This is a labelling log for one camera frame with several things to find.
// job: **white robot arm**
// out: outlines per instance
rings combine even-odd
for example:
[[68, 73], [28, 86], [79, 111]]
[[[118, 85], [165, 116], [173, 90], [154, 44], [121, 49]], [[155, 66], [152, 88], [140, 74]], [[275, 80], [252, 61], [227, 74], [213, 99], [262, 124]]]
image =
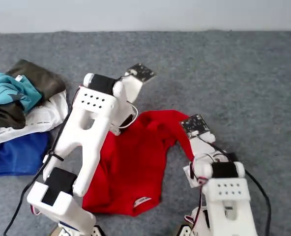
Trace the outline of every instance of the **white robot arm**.
[[[92, 73], [85, 76], [56, 146], [44, 158], [47, 163], [43, 170], [44, 183], [35, 182], [27, 197], [32, 207], [58, 222], [67, 236], [99, 235], [94, 227], [94, 215], [83, 210], [73, 195], [83, 197], [87, 192], [107, 133], [111, 130], [119, 135], [121, 128], [134, 121], [137, 111], [134, 113], [136, 108], [131, 103], [142, 84], [153, 76], [154, 73], [141, 64], [131, 67], [120, 80]], [[93, 124], [86, 129], [90, 119]], [[59, 168], [77, 146], [82, 146], [83, 150], [78, 176]]]
[[[182, 121], [190, 139], [193, 162], [184, 167], [191, 187], [201, 187], [200, 203], [178, 236], [257, 236], [245, 169], [215, 149], [215, 137], [200, 115]], [[202, 206], [202, 196], [206, 205]]]

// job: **blue cloth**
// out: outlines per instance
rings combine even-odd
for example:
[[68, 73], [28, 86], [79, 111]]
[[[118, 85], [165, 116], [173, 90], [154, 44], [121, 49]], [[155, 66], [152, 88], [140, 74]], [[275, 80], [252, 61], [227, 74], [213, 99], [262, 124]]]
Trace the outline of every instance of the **blue cloth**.
[[0, 105], [20, 101], [24, 112], [28, 112], [41, 99], [42, 95], [23, 75], [20, 82], [11, 76], [0, 73]]
[[49, 133], [32, 133], [0, 144], [0, 176], [34, 175], [47, 151]]

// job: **red cloth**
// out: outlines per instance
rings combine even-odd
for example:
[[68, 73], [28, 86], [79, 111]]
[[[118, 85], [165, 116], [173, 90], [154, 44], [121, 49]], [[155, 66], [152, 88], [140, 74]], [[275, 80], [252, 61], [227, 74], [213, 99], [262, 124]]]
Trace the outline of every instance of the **red cloth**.
[[[136, 216], [158, 205], [169, 147], [178, 140], [187, 157], [193, 159], [189, 140], [179, 124], [186, 118], [177, 111], [149, 111], [140, 114], [119, 136], [109, 132], [83, 198], [83, 209]], [[142, 197], [151, 200], [134, 207]]]

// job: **white cloth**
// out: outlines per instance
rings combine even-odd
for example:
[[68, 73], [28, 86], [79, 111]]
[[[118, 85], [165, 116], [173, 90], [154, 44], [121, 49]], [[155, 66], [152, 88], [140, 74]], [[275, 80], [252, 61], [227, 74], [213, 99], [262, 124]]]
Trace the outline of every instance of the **white cloth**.
[[52, 96], [42, 106], [33, 108], [26, 116], [26, 126], [23, 129], [0, 128], [0, 143], [54, 129], [63, 122], [67, 114], [66, 91], [63, 91]]

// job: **carpet floor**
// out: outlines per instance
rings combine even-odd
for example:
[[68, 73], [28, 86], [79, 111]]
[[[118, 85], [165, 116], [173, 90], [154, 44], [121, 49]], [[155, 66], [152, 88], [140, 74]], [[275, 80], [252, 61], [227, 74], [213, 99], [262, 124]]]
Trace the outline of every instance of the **carpet floor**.
[[[235, 151], [272, 204], [272, 236], [291, 236], [291, 32], [56, 32], [0, 34], [0, 71], [24, 58], [62, 74], [69, 101], [88, 72], [118, 78], [142, 62], [156, 74], [136, 101], [140, 111], [202, 114], [217, 144]], [[65, 167], [78, 171], [79, 149]], [[108, 236], [172, 236], [198, 204], [179, 145], [168, 152], [162, 203], [138, 217], [98, 214]], [[0, 235], [31, 177], [0, 177]], [[249, 180], [262, 236], [266, 205]], [[47, 236], [55, 224], [24, 201], [9, 236]]]

